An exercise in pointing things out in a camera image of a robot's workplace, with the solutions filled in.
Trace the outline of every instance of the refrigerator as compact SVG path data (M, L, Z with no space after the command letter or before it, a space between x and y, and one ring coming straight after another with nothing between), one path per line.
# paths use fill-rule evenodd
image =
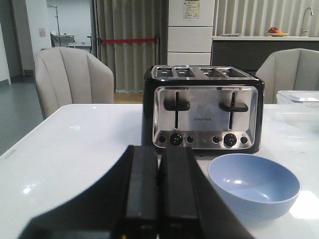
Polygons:
M210 64L214 6L214 0L169 0L169 65Z

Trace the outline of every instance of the chair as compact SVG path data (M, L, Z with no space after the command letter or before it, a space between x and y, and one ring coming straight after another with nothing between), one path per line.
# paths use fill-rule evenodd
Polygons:
M277 102L277 91L319 90L319 52L289 49L272 53L256 72L265 82L266 104Z
M87 51L54 47L34 56L43 118L69 104L114 102L112 71Z

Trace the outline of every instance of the blue bowl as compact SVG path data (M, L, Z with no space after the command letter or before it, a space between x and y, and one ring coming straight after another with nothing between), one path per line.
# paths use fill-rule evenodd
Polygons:
M287 168L251 154L226 154L211 161L213 188L241 219L272 220L295 202L301 185Z

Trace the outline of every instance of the gray floor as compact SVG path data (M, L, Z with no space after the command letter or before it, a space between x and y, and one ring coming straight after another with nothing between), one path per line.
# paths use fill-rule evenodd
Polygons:
M34 77L0 82L0 155L43 121Z

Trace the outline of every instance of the stainless steel toaster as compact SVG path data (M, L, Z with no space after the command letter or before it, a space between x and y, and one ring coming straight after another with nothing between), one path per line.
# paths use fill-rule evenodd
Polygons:
M142 145L196 155L259 150L264 83L230 66L168 66L144 77Z

